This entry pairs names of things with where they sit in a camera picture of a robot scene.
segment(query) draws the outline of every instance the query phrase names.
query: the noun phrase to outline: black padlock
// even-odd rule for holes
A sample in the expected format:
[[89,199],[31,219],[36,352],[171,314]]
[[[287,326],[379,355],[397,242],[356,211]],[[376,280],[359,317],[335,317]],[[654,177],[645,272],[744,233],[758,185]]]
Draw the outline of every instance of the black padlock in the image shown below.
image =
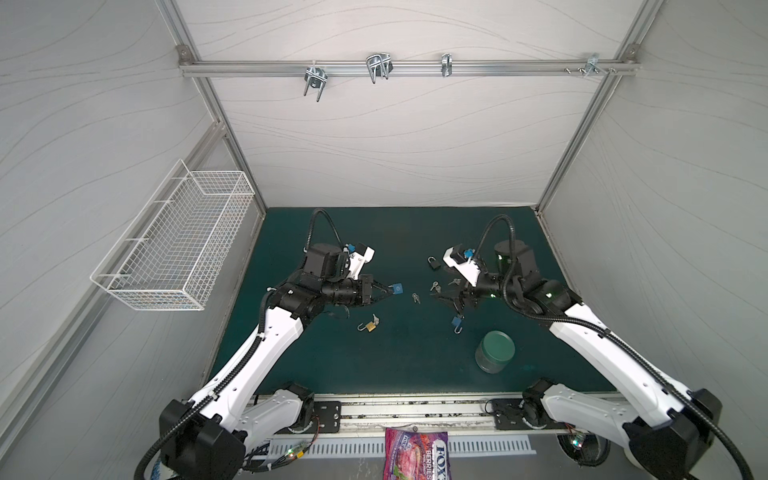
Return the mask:
[[441,266],[441,265],[440,265],[440,261],[439,261],[439,260],[437,260],[437,259],[436,259],[436,258],[434,258],[434,257],[430,257],[430,258],[428,258],[428,259],[427,259],[427,261],[429,262],[429,266],[430,266],[430,267],[431,267],[433,270],[440,270],[440,266]]

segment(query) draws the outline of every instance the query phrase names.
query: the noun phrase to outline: vertical metal post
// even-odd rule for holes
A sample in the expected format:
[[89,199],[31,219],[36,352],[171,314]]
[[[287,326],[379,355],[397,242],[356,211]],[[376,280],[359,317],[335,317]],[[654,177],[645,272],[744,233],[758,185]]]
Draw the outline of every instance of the vertical metal post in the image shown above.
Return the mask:
[[[178,5],[176,5],[175,0],[156,0],[156,2],[161,15],[163,15],[163,19],[168,26],[168,30],[170,30],[170,35],[174,39],[174,43],[176,45],[186,45],[189,48],[189,51],[186,51],[183,54],[180,53],[180,56],[182,58],[189,58],[187,61],[194,62],[199,60],[200,55],[197,52],[197,47],[195,46],[194,41],[192,41],[192,37],[187,30],[187,24],[184,23],[181,11],[179,10]],[[197,85],[197,89],[200,91],[200,95],[203,97],[206,106],[208,106],[208,110],[214,116],[214,120],[220,121],[225,125],[227,132],[224,135],[224,143],[227,145],[227,148],[229,148],[237,168],[245,172],[248,181],[253,185],[253,189],[256,192],[253,199],[256,202],[259,212],[264,216],[266,214],[264,198],[262,197],[261,192],[259,192],[259,187],[256,180],[253,178],[253,172],[251,172],[248,162],[245,160],[243,150],[240,148],[240,144],[237,143],[237,139],[232,133],[232,125],[230,125],[230,121],[224,113],[221,101],[216,95],[213,84],[209,78],[195,78],[194,82]]]
[[[645,0],[640,10],[637,11],[632,25],[629,27],[624,40],[619,45],[616,58],[623,61],[634,61],[634,56],[637,54],[637,50],[640,47],[640,43],[645,38],[645,34],[648,33],[648,29],[656,18],[656,14],[659,12],[659,8],[664,3],[664,0]],[[544,193],[541,195],[541,199],[536,205],[536,212],[542,214],[547,206],[552,201],[555,191],[557,191],[560,182],[563,180],[565,173],[573,163],[573,160],[578,155],[581,147],[584,146],[584,142],[589,136],[589,132],[592,130],[594,122],[597,121],[600,113],[605,108],[608,100],[611,99],[611,95],[616,91],[616,87],[621,80],[621,76],[609,75],[603,78],[600,82],[600,86],[594,92],[594,96],[587,106],[587,110],[584,113],[584,117],[581,118],[576,132],[574,133],[571,141],[563,152],[563,156],[558,162],[558,166],[555,167],[552,172],[552,176],[547,183],[547,187],[544,189]]]

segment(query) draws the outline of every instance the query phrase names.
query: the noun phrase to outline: blue padlock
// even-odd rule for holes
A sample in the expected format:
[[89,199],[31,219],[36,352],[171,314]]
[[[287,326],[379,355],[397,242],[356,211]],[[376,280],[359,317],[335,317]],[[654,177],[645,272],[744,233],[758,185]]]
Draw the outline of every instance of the blue padlock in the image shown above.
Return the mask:
[[453,333],[461,333],[464,327],[462,326],[462,318],[460,316],[453,317],[451,325],[454,326]]

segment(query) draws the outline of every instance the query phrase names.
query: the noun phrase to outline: green lid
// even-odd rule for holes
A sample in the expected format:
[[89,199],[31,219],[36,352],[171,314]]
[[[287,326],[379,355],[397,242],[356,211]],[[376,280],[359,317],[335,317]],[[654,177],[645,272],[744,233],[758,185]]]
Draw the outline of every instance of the green lid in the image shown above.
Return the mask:
[[506,363],[515,355],[515,344],[504,332],[493,330],[485,334],[482,342],[485,358],[495,363]]

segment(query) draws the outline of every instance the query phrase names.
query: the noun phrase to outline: fox's berries candy packet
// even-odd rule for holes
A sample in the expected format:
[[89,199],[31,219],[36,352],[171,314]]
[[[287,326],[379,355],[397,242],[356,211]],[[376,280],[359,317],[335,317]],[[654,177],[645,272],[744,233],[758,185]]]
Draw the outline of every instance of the fox's berries candy packet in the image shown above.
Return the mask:
[[448,434],[387,429],[384,480],[451,480]]

